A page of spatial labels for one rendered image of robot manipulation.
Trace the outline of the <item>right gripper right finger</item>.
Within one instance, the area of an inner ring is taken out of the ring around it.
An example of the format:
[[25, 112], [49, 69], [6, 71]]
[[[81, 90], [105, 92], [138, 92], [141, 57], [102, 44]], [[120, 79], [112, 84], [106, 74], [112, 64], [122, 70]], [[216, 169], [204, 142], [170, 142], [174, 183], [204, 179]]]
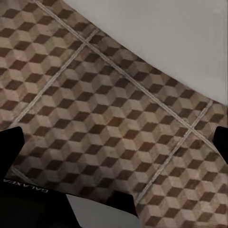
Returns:
[[228, 164], [228, 128], [218, 126], [214, 134], [213, 143]]

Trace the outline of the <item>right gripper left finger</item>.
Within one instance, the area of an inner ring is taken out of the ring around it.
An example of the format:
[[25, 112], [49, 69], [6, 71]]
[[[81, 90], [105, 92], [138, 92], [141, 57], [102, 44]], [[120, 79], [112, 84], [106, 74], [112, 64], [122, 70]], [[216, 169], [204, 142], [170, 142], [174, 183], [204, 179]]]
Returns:
[[25, 144], [20, 126], [0, 132], [0, 183]]

